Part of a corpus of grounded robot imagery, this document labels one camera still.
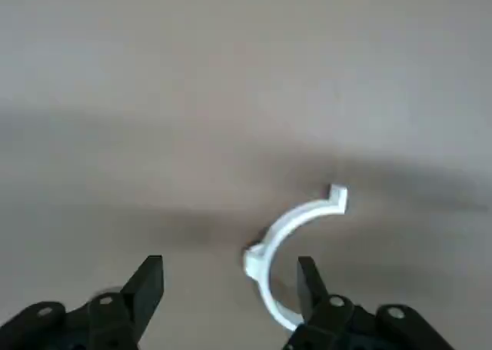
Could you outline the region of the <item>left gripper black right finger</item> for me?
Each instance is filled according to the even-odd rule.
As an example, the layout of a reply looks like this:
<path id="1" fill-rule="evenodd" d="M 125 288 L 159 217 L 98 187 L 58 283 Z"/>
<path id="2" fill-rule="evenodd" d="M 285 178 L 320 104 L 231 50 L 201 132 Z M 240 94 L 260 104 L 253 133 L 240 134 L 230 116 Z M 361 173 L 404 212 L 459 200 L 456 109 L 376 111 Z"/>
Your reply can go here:
<path id="1" fill-rule="evenodd" d="M 374 314 L 343 295 L 330 294 L 314 259 L 298 259 L 301 323 L 284 348 L 290 350 L 452 350 L 416 310 L 388 304 Z"/>

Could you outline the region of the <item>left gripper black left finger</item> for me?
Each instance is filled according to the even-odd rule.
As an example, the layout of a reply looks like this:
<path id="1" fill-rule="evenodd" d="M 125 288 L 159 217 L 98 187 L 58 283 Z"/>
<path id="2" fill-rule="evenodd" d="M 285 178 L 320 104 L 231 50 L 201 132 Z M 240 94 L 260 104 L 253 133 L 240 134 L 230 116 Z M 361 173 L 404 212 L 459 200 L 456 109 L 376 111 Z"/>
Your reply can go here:
<path id="1" fill-rule="evenodd" d="M 1 325 L 2 349 L 138 349 L 165 291 L 163 259 L 149 255 L 115 292 L 68 311 L 36 302 Z"/>

